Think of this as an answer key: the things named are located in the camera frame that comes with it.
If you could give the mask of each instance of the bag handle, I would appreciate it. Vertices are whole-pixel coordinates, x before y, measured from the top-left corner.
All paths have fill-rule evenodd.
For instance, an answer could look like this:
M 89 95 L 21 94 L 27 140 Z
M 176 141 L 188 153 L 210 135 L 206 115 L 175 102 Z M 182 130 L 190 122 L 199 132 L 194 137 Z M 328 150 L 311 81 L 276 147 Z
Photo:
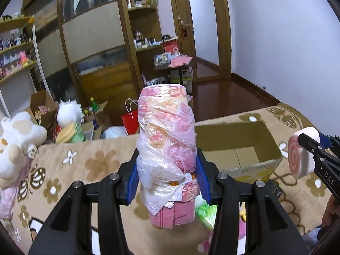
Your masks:
M 126 104 L 126 102 L 127 101 L 130 101 L 130 111 L 128 110 L 128 105 Z M 126 108 L 126 110 L 127 110 L 127 112 L 129 113 L 129 115 L 131 115 L 132 116 L 132 111 L 131 111 L 131 104 L 132 103 L 134 103 L 135 105 L 137 105 L 137 107 L 138 107 L 138 101 L 136 100 L 136 99 L 131 99 L 131 98 L 127 98 L 126 100 L 125 100 L 125 108 Z

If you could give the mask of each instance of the white fluffy plush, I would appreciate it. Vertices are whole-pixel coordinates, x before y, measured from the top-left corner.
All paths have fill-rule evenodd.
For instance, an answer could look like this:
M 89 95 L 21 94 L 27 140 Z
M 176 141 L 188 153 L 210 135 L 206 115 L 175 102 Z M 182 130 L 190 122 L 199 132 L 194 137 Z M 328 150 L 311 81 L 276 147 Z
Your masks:
M 39 146 L 47 137 L 44 127 L 34 124 L 28 112 L 20 112 L 12 119 L 1 121 L 3 135 L 0 137 L 0 188 L 9 186 L 26 164 L 27 155 L 33 159 Z
M 57 122 L 61 129 L 65 128 L 70 123 L 81 124 L 84 120 L 80 104 L 77 101 L 61 102 L 57 114 Z

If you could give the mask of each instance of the baseboard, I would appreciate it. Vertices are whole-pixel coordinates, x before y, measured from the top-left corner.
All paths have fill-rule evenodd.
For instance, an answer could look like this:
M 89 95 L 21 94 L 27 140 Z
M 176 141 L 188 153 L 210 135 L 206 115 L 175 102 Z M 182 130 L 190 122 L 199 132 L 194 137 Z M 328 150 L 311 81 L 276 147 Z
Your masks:
M 257 85 L 253 84 L 252 82 L 246 80 L 245 78 L 239 76 L 238 74 L 232 73 L 232 79 L 239 85 L 243 86 L 246 89 L 249 89 L 252 92 L 255 92 L 256 94 L 262 96 L 265 98 L 270 104 L 272 105 L 277 105 L 280 103 L 280 101 L 273 97 L 271 94 L 268 92 L 264 91 Z
M 218 65 L 216 65 L 216 64 L 214 64 L 214 63 L 212 63 L 208 60 L 202 59 L 198 56 L 196 57 L 196 61 L 200 62 L 201 64 L 207 66 L 208 68 L 210 68 L 210 69 L 212 69 L 212 70 L 214 70 L 218 73 Z

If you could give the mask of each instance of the dog plush toy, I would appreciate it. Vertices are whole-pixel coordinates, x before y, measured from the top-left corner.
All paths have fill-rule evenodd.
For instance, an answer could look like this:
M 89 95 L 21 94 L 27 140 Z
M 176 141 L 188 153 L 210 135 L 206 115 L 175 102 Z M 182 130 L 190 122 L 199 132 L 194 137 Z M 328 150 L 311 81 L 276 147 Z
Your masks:
M 26 165 L 26 156 L 34 159 L 39 146 L 47 137 L 44 127 L 34 124 L 28 112 L 20 112 L 12 119 L 2 118 L 0 136 L 0 188 L 14 182 Z

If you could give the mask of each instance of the silver bolt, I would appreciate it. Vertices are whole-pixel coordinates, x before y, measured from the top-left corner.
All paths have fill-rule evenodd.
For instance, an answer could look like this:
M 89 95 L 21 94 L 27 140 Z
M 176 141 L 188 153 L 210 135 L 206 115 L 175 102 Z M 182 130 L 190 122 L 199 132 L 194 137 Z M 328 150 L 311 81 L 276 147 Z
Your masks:
M 228 175 L 227 175 L 226 173 L 219 173 L 219 174 L 217 175 L 217 177 L 218 177 L 219 179 L 226 179 L 226 178 L 228 177 Z
M 110 179 L 111 180 L 117 180 L 119 178 L 119 174 L 118 173 L 112 173 L 110 174 Z
M 264 187 L 266 184 L 262 180 L 256 181 L 256 185 L 260 188 Z
M 72 186 L 73 186 L 73 188 L 78 189 L 78 188 L 80 188 L 80 186 L 81 186 L 82 184 L 83 184 L 83 182 L 77 180 L 77 181 L 75 181 L 75 182 L 72 183 Z

